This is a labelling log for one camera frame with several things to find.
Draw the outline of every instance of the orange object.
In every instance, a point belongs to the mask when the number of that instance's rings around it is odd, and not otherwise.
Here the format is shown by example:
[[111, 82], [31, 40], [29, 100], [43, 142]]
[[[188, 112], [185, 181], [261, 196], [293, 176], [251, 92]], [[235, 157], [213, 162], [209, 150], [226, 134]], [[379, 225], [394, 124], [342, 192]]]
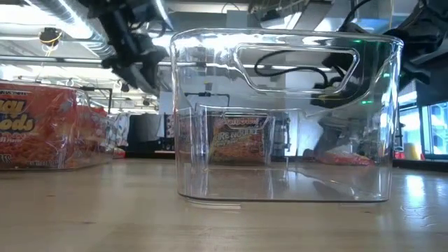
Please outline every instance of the orange object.
[[52, 85], [0, 83], [0, 169], [73, 169], [107, 160], [106, 117], [85, 94]]

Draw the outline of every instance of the tabletop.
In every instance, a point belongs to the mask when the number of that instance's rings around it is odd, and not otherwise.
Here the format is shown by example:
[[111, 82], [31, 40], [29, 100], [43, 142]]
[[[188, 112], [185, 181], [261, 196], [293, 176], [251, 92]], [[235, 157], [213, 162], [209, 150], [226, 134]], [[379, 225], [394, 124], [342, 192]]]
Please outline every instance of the tabletop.
[[173, 160], [0, 173], [2, 251], [448, 251], [448, 174], [393, 170], [381, 204], [198, 204]]

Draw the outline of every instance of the ceiling pipe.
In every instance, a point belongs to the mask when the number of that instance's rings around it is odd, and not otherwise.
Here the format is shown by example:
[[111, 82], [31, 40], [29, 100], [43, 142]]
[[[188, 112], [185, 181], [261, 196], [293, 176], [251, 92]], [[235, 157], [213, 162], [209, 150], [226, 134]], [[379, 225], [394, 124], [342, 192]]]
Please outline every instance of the ceiling pipe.
[[25, 0], [30, 6], [57, 18], [62, 30], [75, 39], [88, 39], [83, 43], [88, 50], [101, 59], [111, 56], [115, 50], [108, 45], [107, 37], [87, 20], [88, 9], [74, 0]]

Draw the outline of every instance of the ceiling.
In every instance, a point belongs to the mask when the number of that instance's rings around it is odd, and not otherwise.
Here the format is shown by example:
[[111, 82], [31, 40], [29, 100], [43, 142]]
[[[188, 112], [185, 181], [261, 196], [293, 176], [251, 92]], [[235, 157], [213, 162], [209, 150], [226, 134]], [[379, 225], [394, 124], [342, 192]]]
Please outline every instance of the ceiling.
[[[372, 1], [370, 7], [365, 7], [358, 13], [357, 23], [370, 32], [382, 32], [391, 26], [396, 26], [404, 20], [412, 11], [417, 0], [395, 0], [393, 5], [390, 1]], [[308, 16], [313, 19], [305, 20], [305, 13], [312, 9], [312, 4], [326, 4], [328, 7], [315, 6], [316, 10]], [[229, 26], [228, 11], [250, 11], [251, 17], [245, 27], [264, 27], [293, 29], [297, 24], [288, 26], [289, 23], [306, 24], [309, 29], [317, 31], [335, 31], [342, 23], [350, 9], [349, 0], [236, 0], [233, 3], [225, 3], [222, 0], [183, 0], [167, 1], [166, 7], [176, 32], [200, 27], [217, 28]], [[280, 18], [259, 23], [264, 13], [269, 9], [279, 9]], [[294, 13], [298, 15], [297, 20], [292, 21]], [[119, 78], [111, 73], [110, 69], [102, 69], [99, 65], [99, 57], [88, 50], [86, 45], [95, 43], [87, 39], [77, 39], [63, 33], [62, 42], [56, 48], [42, 45], [38, 39], [39, 32], [44, 27], [56, 27], [64, 31], [61, 22], [51, 15], [29, 6], [22, 0], [0, 0], [0, 78], [7, 80], [35, 81], [57, 85], [89, 85], [98, 88], [112, 88], [115, 99], [113, 107], [134, 107], [136, 111], [151, 111], [157, 108], [158, 101], [155, 96], [145, 94], [140, 90], [130, 90], [122, 93], [120, 91]], [[168, 48], [171, 34], [162, 38], [154, 39], [154, 44]], [[23, 58], [7, 58], [6, 56], [27, 56]], [[60, 59], [82, 58], [82, 63], [42, 63], [33, 57], [56, 57]], [[169, 91], [170, 67], [167, 63], [161, 67], [163, 90]], [[92, 94], [96, 104], [107, 106], [106, 96], [100, 92]], [[150, 107], [143, 105], [144, 98], [150, 98]]]

